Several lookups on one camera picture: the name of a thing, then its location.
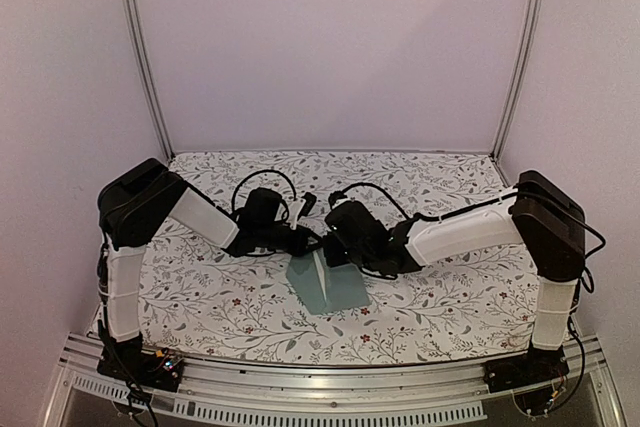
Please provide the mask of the beige letter paper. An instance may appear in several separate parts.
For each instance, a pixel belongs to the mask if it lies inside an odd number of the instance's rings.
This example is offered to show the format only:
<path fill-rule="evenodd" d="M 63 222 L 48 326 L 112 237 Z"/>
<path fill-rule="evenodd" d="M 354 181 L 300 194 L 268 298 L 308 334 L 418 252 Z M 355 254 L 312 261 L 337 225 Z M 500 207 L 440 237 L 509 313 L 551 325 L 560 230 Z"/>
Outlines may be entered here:
<path fill-rule="evenodd" d="M 324 256 L 319 251 L 314 251 L 313 259 L 322 297 L 324 301 L 327 301 L 327 266 L 325 265 Z"/>

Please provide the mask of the teal envelope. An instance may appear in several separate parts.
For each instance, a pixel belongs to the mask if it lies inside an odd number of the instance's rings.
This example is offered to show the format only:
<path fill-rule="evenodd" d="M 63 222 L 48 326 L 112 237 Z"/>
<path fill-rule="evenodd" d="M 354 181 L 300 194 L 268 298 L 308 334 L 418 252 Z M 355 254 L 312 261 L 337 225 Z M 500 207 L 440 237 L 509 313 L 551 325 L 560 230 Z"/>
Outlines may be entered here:
<path fill-rule="evenodd" d="M 312 315 L 324 315 L 370 305 L 363 276 L 352 264 L 327 266 L 327 301 L 322 297 L 313 252 L 303 257 L 292 257 L 286 269 L 286 279 Z"/>

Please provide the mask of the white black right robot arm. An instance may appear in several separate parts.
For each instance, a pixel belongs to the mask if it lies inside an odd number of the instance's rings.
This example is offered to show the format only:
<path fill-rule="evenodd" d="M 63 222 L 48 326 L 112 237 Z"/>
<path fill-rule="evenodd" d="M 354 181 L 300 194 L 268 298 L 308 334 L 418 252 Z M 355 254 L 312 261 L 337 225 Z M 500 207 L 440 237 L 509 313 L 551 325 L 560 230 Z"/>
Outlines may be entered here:
<path fill-rule="evenodd" d="M 587 224 L 582 207 L 535 170 L 496 197 L 439 216 L 416 213 L 392 228 L 345 191 L 330 196 L 327 263 L 354 264 L 363 274 L 394 280 L 447 257 L 484 248 L 526 247 L 540 282 L 530 344 L 561 347 L 574 294 L 591 251 L 587 235 L 604 236 Z"/>

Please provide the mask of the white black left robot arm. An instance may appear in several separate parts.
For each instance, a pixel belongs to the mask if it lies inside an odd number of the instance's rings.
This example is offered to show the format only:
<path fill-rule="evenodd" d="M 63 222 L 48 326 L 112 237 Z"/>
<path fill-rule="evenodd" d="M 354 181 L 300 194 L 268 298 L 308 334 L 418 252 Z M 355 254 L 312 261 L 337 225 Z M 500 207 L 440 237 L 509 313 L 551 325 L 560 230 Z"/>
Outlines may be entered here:
<path fill-rule="evenodd" d="M 194 184 L 149 158 L 102 189 L 98 196 L 101 253 L 97 266 L 102 317 L 99 334 L 116 345 L 140 340 L 139 280 L 147 245 L 171 219 L 227 255 L 273 253 L 302 257 L 322 238 L 299 223 L 316 203 L 306 193 L 286 201 L 267 188 L 250 192 L 230 210 L 216 205 Z"/>

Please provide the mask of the floral patterned table mat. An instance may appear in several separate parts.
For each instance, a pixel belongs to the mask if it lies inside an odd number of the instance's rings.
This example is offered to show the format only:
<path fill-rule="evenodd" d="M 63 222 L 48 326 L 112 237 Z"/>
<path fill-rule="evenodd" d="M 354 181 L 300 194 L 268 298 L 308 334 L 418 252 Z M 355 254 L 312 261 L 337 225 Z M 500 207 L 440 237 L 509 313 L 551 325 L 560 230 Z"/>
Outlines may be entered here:
<path fill-rule="evenodd" d="M 300 225 L 330 245 L 329 195 L 345 191 L 387 228 L 496 197 L 506 186 L 478 154 L 222 152 L 181 154 L 169 170 L 230 210 L 267 188 L 317 202 Z M 368 307 L 312 315 L 286 279 L 292 256 L 234 258 L 166 220 L 139 280 L 141 347 L 282 364 L 373 366 L 521 354 L 531 346 L 540 282 L 521 244 L 436 261 L 385 280 L 361 272 Z"/>

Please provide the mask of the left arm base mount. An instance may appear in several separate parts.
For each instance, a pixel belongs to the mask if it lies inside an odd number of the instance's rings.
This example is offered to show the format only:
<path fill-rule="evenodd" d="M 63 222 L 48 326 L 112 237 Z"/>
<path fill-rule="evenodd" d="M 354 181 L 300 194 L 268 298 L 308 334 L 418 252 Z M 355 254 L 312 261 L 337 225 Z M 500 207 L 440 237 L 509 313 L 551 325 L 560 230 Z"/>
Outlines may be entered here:
<path fill-rule="evenodd" d="M 167 349 L 145 352 L 134 342 L 105 346 L 97 372 L 134 386 L 177 392 L 184 371 L 183 359 Z"/>

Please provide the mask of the aluminium front rail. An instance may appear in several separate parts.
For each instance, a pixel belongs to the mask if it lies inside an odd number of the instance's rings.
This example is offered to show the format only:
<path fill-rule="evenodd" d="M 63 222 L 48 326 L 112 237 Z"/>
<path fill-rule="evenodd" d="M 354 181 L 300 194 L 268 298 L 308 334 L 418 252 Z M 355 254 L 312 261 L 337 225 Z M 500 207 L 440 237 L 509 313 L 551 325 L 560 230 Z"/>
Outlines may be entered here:
<path fill-rule="evenodd" d="M 565 347 L 570 366 L 555 412 L 518 404 L 542 384 L 493 392 L 481 361 L 300 367 L 185 358 L 174 392 L 155 390 L 154 423 L 220 426 L 622 426 L 626 420 L 595 337 Z"/>

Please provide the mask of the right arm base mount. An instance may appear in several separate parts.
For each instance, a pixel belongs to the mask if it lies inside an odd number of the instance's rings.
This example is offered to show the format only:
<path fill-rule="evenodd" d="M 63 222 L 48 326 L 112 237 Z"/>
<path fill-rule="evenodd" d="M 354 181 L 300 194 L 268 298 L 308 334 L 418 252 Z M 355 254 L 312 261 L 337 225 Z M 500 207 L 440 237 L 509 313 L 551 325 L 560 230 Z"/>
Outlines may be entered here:
<path fill-rule="evenodd" d="M 483 381 L 491 393 L 559 379 L 569 373 L 563 347 L 554 351 L 530 347 L 520 355 L 489 360 L 483 369 Z"/>

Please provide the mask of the left aluminium frame post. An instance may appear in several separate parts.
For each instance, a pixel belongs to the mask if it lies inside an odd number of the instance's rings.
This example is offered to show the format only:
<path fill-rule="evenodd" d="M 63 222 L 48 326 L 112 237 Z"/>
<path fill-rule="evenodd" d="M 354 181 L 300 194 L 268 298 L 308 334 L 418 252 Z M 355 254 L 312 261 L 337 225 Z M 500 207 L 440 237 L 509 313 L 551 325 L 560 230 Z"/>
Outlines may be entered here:
<path fill-rule="evenodd" d="M 162 111 L 153 70 L 145 42 L 142 19 L 137 0 L 122 0 L 129 37 L 134 53 L 143 95 L 157 141 L 165 159 L 175 157 L 169 129 Z"/>

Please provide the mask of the aluminium frame post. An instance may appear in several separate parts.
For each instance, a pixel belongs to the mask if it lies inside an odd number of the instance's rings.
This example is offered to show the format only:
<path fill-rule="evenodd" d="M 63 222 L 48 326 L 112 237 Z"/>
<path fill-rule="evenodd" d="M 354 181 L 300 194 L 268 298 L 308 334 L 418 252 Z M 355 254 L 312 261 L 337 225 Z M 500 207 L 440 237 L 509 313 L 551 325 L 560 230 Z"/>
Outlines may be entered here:
<path fill-rule="evenodd" d="M 129 37 L 134 53 L 143 95 L 157 141 L 165 159 L 175 157 L 169 129 L 162 111 L 153 70 L 145 42 L 142 19 L 137 0 L 122 0 Z"/>
<path fill-rule="evenodd" d="M 515 64 L 509 81 L 503 112 L 498 124 L 498 130 L 491 150 L 491 157 L 496 163 L 499 163 L 503 157 L 511 125 L 515 118 L 529 59 L 534 46 L 542 1 L 543 0 L 526 1 L 523 27 Z"/>

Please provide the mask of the right aluminium frame post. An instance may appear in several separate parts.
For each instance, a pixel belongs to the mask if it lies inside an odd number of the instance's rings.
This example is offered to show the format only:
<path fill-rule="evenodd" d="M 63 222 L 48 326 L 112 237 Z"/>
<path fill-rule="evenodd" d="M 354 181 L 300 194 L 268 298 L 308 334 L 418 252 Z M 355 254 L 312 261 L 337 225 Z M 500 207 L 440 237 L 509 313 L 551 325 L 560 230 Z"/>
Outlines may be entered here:
<path fill-rule="evenodd" d="M 491 150 L 491 157 L 496 163 L 499 163 L 503 157 L 511 125 L 515 118 L 529 59 L 534 46 L 542 1 L 543 0 L 526 1 L 523 27 L 515 64 L 509 81 L 503 112 L 498 124 L 498 130 Z"/>

